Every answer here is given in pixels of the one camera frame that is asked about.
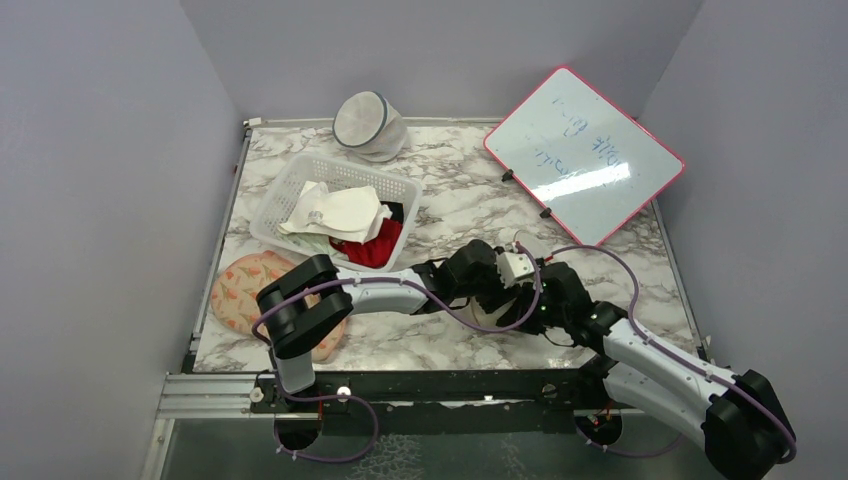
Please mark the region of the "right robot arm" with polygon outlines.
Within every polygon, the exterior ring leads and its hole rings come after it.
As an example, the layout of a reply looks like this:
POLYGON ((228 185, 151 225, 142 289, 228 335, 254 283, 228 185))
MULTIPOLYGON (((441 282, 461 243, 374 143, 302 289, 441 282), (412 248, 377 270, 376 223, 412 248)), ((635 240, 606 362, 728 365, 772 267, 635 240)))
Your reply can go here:
POLYGON ((693 356, 650 333, 631 308, 591 298, 562 262, 534 263, 507 253, 496 261, 500 283, 515 298, 503 326, 538 334, 562 329, 594 352, 577 380, 579 398, 635 407, 698 445, 727 479, 761 479, 797 454, 797 437, 771 382, 693 356))

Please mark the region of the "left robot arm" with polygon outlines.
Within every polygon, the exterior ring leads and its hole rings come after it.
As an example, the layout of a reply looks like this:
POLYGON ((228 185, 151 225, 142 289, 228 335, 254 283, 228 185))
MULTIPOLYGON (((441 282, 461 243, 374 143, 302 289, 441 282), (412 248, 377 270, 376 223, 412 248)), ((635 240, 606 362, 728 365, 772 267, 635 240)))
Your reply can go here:
POLYGON ((348 316, 449 312, 456 300, 482 301, 521 286, 529 287, 536 304, 539 267, 520 244, 498 250, 475 239, 449 257, 383 273, 345 269, 320 254, 259 291, 252 332, 268 346, 277 398, 298 411, 314 397, 312 349, 348 316))

